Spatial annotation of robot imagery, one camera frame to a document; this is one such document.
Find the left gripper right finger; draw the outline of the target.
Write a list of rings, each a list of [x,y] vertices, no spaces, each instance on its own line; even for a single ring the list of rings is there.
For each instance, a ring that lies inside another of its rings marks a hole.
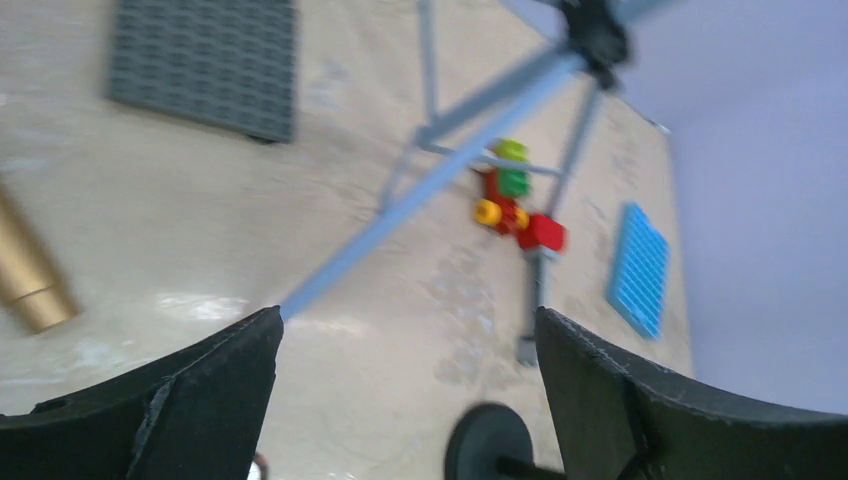
[[[843,479],[847,419],[756,400],[616,346],[549,308],[538,364],[571,479]]]

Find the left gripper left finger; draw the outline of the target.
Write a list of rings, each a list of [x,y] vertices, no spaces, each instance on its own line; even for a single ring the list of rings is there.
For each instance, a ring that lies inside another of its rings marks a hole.
[[[276,378],[278,308],[1,418],[4,479],[246,479]]]

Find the black microphone stand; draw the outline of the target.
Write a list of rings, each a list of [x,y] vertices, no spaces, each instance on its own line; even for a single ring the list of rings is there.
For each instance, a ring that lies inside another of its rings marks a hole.
[[[471,479],[565,479],[563,472],[535,464],[531,435],[510,407],[482,402],[456,423],[444,456],[443,477]]]

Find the gold microphone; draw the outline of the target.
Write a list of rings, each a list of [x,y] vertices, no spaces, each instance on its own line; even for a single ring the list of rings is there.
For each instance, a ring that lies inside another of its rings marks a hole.
[[[1,194],[1,303],[35,332],[80,313],[48,251],[5,192]]]

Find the light blue music stand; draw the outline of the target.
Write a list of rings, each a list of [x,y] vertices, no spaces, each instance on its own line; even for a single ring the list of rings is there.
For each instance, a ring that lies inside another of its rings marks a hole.
[[[439,111],[435,43],[432,38],[432,4],[418,2],[424,107],[427,123],[414,133],[411,143],[380,194],[375,220],[342,246],[278,306],[281,321],[297,316],[358,261],[442,191],[462,170],[481,158],[489,141],[518,126],[578,72],[611,72],[628,57],[628,27],[669,7],[665,0],[550,1],[566,30],[548,39],[543,47],[445,111]],[[393,191],[417,150],[437,150],[437,140],[467,121],[503,104],[504,111],[473,134],[460,147],[446,150],[444,159],[403,196]]]

